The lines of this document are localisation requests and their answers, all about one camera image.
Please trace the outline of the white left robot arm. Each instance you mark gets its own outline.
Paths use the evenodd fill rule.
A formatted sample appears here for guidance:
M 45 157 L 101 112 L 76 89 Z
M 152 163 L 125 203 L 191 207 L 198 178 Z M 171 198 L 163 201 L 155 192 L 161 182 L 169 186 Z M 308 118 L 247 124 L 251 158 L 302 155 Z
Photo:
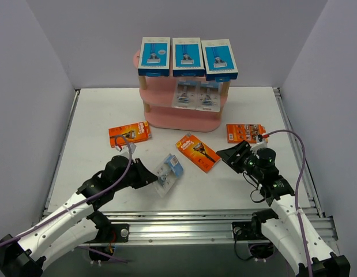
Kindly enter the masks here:
M 0 271 L 5 276 L 41 276 L 56 259 L 87 242 L 117 239 L 99 209 L 124 188 L 143 188 L 158 177 L 139 159 L 117 155 L 86 180 L 56 211 L 16 237 L 0 240 Z

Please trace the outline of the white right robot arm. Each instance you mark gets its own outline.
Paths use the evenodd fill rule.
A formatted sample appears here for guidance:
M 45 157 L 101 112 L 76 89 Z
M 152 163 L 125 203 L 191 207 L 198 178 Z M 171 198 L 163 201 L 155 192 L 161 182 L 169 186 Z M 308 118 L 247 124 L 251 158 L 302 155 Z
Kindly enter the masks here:
M 347 258 L 327 245 L 296 204 L 295 191 L 275 165 L 274 150 L 262 147 L 254 151 L 243 141 L 216 153 L 236 173 L 246 173 L 260 185 L 269 207 L 253 213 L 251 234 L 268 239 L 296 276 L 349 276 Z

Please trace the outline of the blue Harry's razor box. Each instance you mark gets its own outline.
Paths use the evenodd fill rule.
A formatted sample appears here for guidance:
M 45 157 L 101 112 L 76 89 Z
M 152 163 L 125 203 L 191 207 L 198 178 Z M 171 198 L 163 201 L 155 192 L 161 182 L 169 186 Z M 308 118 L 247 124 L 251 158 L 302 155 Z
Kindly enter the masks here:
M 238 68 L 229 39 L 202 40 L 206 81 L 218 83 L 236 80 Z

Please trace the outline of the white Gillette pack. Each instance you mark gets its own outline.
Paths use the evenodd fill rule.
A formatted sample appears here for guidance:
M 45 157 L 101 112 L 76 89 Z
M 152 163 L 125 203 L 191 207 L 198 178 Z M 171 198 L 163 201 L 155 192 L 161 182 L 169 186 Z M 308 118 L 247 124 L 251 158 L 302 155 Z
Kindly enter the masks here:
M 160 197 L 164 197 L 183 175 L 183 167 L 178 158 L 173 154 L 168 156 L 154 169 L 157 181 L 153 184 Z
M 195 80 L 178 81 L 173 95 L 172 107 L 195 110 L 199 85 L 200 82 Z

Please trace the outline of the clear blister razor pack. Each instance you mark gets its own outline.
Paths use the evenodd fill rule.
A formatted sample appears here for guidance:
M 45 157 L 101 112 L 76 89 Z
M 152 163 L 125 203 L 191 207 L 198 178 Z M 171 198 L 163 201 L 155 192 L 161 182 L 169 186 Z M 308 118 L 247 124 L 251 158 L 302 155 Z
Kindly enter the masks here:
M 196 98 L 196 110 L 217 113 L 221 103 L 220 85 L 215 81 L 201 82 Z

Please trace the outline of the blue Harry's box front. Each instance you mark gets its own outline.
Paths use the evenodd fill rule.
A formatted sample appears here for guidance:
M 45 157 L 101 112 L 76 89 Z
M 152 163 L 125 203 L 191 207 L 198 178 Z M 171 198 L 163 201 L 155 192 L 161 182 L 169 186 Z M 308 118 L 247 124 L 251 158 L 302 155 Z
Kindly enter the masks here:
M 204 77 L 200 38 L 172 39 L 172 73 L 174 77 Z

